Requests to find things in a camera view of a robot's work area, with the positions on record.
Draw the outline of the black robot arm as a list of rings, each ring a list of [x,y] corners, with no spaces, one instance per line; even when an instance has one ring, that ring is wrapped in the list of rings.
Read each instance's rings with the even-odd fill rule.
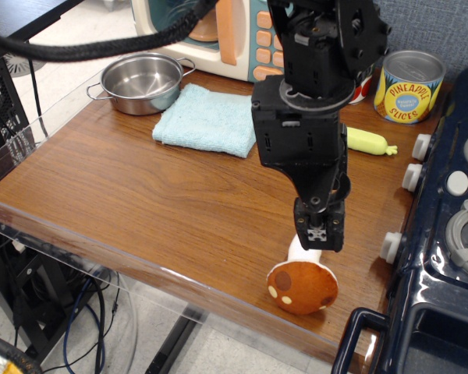
[[[252,118],[262,165],[297,193],[293,215],[304,249],[341,250],[347,128],[340,111],[388,52],[390,26],[372,1],[271,1],[283,72],[257,82]]]

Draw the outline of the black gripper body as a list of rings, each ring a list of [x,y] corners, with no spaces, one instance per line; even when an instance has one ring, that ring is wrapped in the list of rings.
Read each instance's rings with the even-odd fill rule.
[[[351,183],[347,175],[346,127],[339,112],[351,99],[345,84],[310,97],[283,76],[255,83],[252,118],[261,164],[293,183],[305,210],[343,211]]]

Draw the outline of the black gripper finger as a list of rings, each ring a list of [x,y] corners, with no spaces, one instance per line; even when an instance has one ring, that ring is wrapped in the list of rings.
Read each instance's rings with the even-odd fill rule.
[[[315,245],[310,240],[308,230],[310,229],[311,214],[307,211],[300,198],[296,198],[293,206],[293,217],[296,234],[304,250],[314,249]]]
[[[344,242],[345,202],[329,206],[322,213],[325,240],[321,239],[320,249],[340,252]]]

